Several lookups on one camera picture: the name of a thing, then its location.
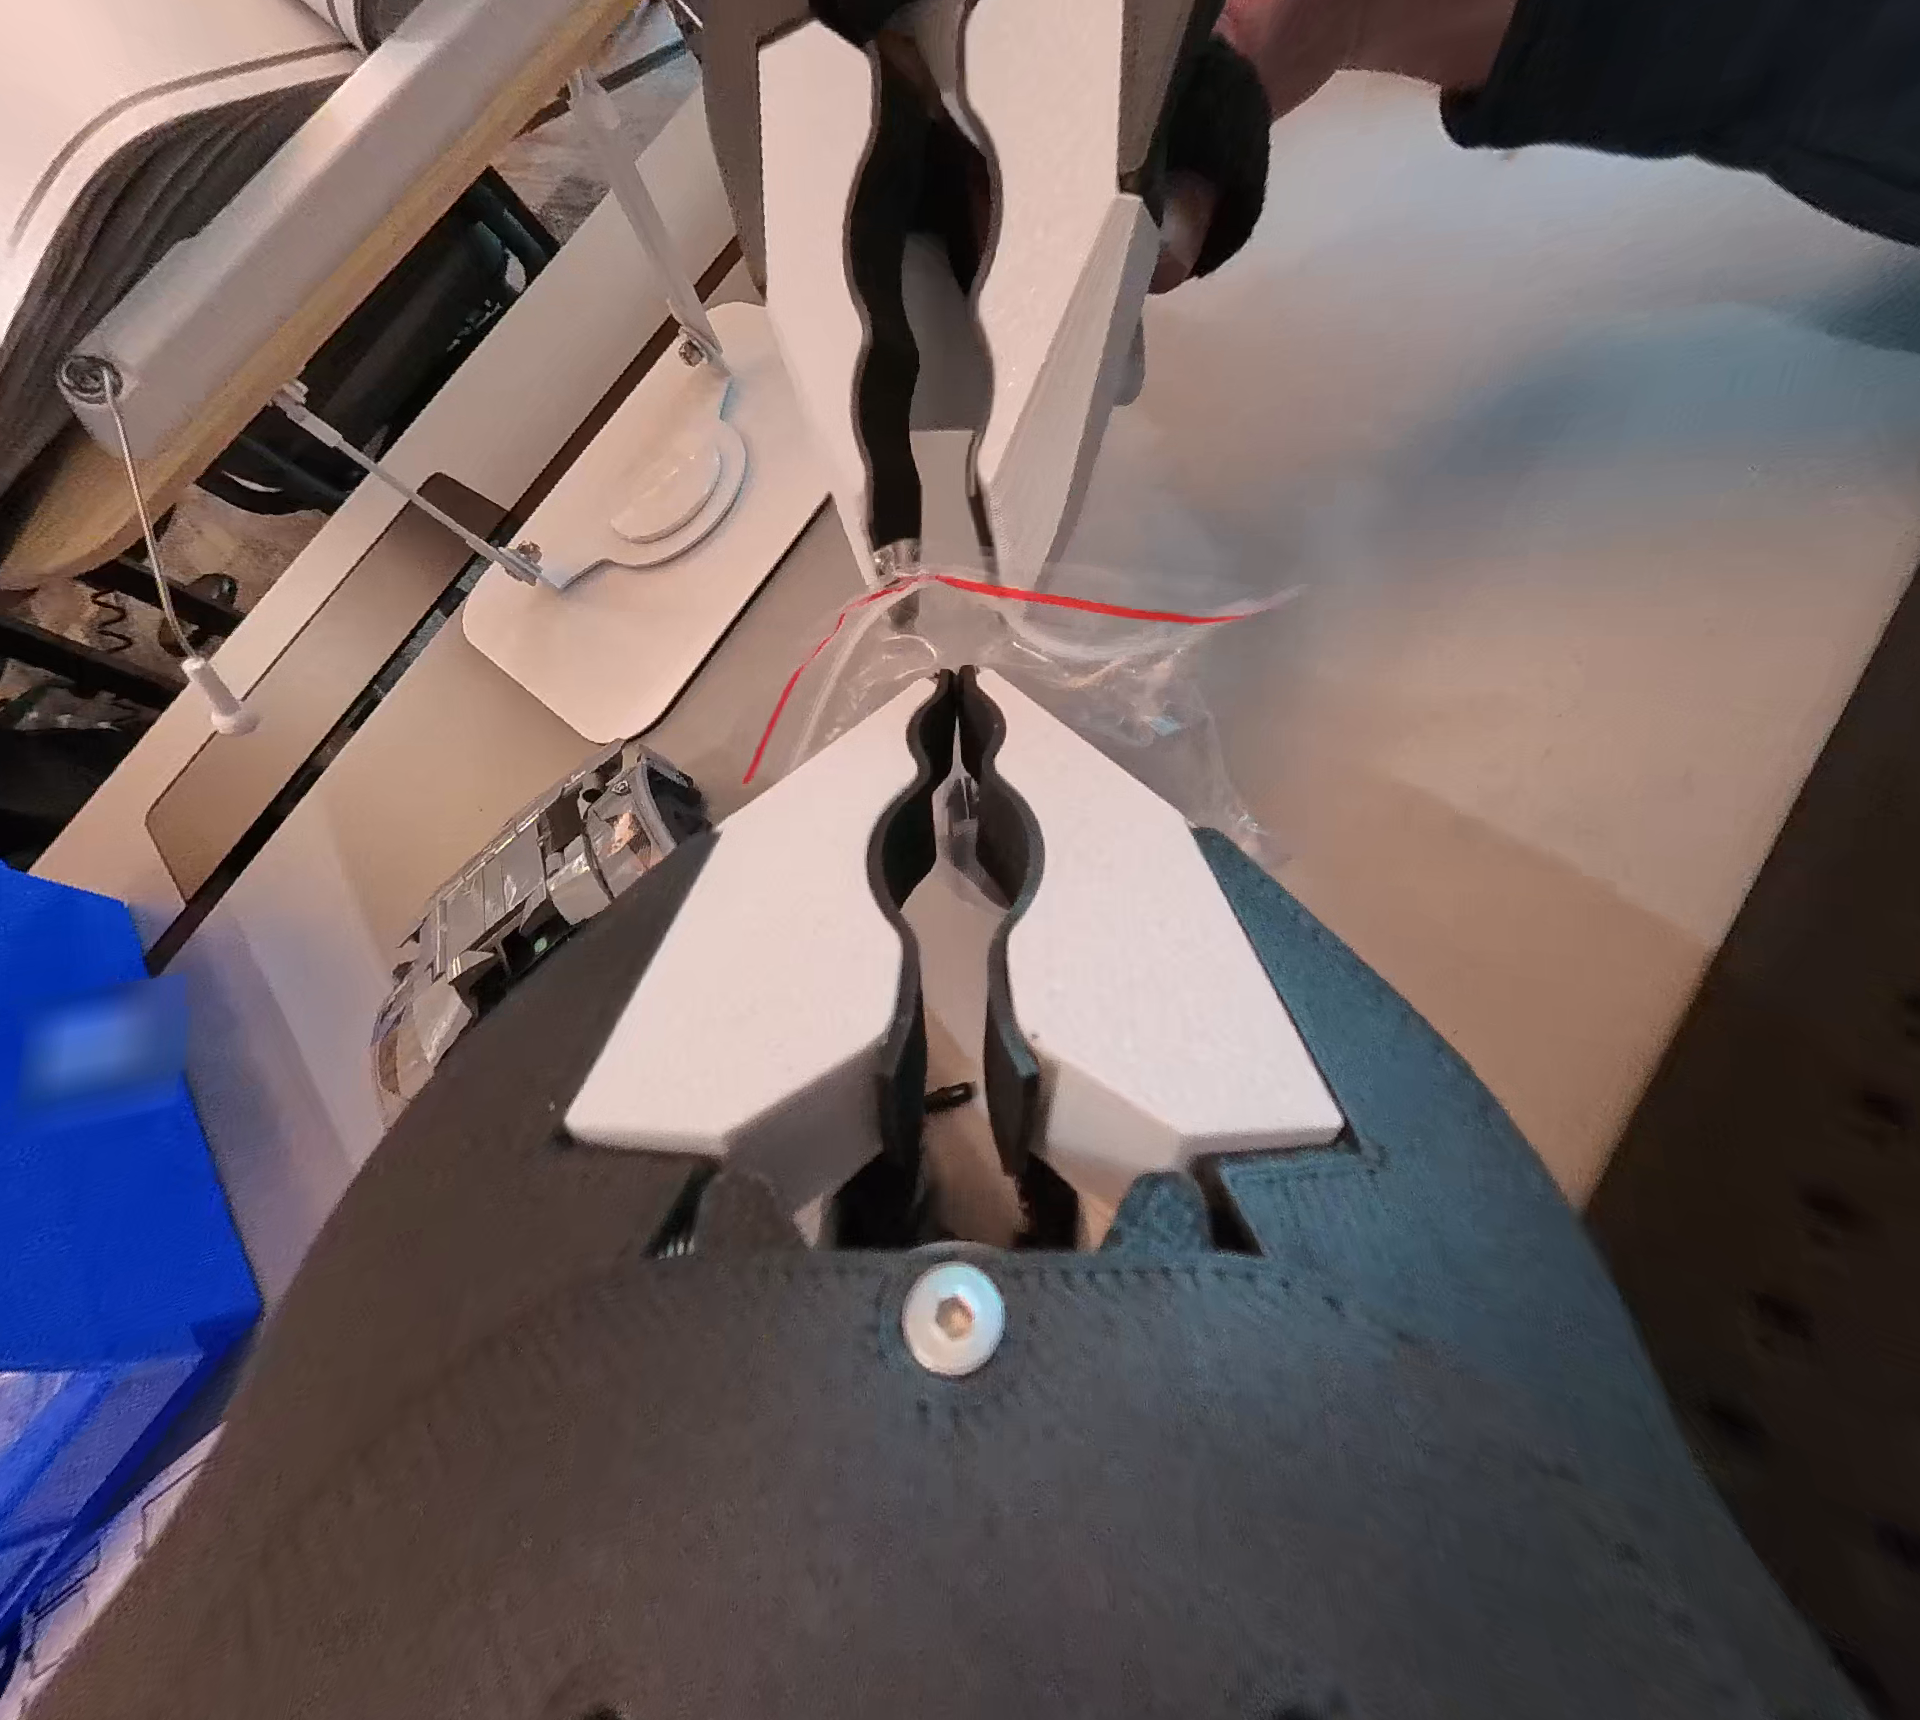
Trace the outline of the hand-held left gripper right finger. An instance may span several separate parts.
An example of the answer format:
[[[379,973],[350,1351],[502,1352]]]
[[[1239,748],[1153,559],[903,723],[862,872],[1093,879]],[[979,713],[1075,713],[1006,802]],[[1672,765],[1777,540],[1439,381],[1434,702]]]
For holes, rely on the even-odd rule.
[[[1146,1176],[1317,1153],[1329,1081],[1178,802],[1010,677],[962,677],[962,939],[1014,1236],[1079,1247]]]

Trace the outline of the blue plastic bin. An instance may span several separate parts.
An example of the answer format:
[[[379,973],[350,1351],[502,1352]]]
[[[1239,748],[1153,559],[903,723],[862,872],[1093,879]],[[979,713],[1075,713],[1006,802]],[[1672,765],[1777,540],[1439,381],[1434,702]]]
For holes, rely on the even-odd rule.
[[[5,867],[5,1639],[262,1319],[125,902]]]

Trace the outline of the clear bag of lego parts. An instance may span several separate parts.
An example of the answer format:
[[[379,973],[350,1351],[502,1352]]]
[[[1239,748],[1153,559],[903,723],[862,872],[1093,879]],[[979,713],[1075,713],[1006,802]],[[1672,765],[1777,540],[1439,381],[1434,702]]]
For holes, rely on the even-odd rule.
[[[1287,849],[1229,759],[1229,656],[1303,599],[1299,580],[1229,580],[1066,559],[1038,583],[923,563],[816,609],[743,759],[747,796],[793,772],[909,681],[990,669],[1125,772],[1260,867]]]

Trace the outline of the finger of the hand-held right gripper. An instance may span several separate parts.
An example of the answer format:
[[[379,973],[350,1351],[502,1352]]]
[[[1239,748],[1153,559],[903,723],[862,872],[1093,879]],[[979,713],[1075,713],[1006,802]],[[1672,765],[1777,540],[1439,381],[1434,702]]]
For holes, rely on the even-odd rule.
[[[903,297],[929,118],[878,47],[812,20],[756,55],[764,301],[870,591],[923,559],[919,347]]]
[[[1088,496],[1096,448],[1137,382],[1159,255],[1120,186],[1127,0],[974,0],[956,89],[995,171],[995,247],[974,287],[990,411],[974,501],[1004,586],[1039,586]]]

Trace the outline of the partly built lego car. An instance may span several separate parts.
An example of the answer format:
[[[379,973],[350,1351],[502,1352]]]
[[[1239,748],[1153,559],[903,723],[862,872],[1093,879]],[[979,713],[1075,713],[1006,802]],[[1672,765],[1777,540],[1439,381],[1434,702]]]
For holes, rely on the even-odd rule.
[[[712,829],[703,790],[632,738],[530,799],[422,909],[372,1035],[385,1128],[453,1045],[653,867]]]

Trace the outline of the white book stand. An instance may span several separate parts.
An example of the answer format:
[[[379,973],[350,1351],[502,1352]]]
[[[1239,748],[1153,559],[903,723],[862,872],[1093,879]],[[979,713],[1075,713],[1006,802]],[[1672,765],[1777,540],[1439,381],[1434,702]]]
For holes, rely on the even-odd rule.
[[[114,557],[293,381],[556,89],[682,321],[668,365],[494,559],[466,639],[589,740],[657,723],[807,532],[825,480],[760,306],[700,311],[589,55],[636,0],[355,0],[372,47],[56,370],[69,419],[5,480],[5,591]]]

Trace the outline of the white sticker sheet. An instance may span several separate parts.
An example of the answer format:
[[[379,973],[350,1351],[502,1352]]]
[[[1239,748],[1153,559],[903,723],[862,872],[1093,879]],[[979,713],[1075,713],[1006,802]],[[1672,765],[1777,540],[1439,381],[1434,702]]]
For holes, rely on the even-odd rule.
[[[74,1556],[62,1561],[29,1592],[5,1639],[5,1718],[34,1718],[62,1663],[104,1618],[128,1576],[148,1561],[180,1501],[202,1477],[223,1426],[207,1429],[178,1459],[159,1466]]]

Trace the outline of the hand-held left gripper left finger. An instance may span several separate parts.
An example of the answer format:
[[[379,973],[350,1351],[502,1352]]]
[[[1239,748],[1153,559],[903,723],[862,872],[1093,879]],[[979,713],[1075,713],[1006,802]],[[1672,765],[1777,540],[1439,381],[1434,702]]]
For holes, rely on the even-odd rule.
[[[844,1247],[926,1236],[923,957],[956,677],[913,681],[703,841],[565,1132],[820,1207]]]

